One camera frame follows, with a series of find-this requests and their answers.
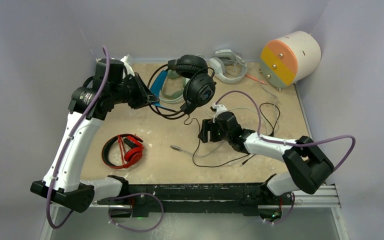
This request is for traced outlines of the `red headphones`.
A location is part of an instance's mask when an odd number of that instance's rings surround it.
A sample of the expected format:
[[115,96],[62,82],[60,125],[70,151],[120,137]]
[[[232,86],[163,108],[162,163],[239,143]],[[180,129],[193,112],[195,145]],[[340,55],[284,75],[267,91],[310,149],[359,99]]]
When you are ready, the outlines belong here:
[[[110,138],[102,147],[101,159],[105,165],[112,169],[128,169],[139,162],[144,153],[143,140],[135,134],[124,133]],[[117,143],[121,153],[121,165],[110,162],[111,147]]]

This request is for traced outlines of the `black blue headphones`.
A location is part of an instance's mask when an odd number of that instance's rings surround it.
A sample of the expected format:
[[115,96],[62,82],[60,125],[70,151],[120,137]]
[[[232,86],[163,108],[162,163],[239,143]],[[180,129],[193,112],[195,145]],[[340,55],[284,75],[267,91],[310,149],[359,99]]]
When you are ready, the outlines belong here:
[[159,102],[151,104],[150,109],[166,120],[177,120],[185,115],[190,115],[196,108],[202,107],[212,100],[216,91],[214,81],[215,69],[209,67],[204,58],[185,54],[177,59],[169,60],[160,66],[150,77],[147,86],[157,98],[163,88],[168,72],[173,71],[180,77],[188,79],[181,92],[183,104],[179,110],[171,110],[172,113],[162,113],[163,107]]

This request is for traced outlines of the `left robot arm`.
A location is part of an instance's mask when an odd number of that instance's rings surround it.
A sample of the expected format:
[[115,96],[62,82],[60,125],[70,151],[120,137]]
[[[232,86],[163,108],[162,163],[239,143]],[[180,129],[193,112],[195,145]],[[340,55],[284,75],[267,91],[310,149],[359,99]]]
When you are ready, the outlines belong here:
[[53,203],[82,213],[93,202],[110,198],[118,205],[126,203],[127,181],[109,175],[99,180],[81,180],[82,168],[95,134],[116,104],[140,109],[158,98],[133,71],[130,57],[111,59],[107,81],[106,59],[96,63],[95,73],[71,95],[67,124],[54,161],[42,180],[32,182],[30,191]]

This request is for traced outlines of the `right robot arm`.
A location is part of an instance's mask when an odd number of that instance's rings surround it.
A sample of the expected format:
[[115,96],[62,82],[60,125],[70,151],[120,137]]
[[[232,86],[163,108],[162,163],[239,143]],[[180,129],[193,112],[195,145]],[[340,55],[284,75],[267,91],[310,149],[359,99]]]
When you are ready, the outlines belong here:
[[263,183],[260,196],[268,204],[293,191],[314,194],[335,168],[318,146],[309,145],[313,143],[310,137],[295,140],[258,134],[241,127],[230,111],[220,113],[215,119],[202,120],[198,138],[202,143],[226,141],[236,152],[285,163],[286,172],[274,174]]

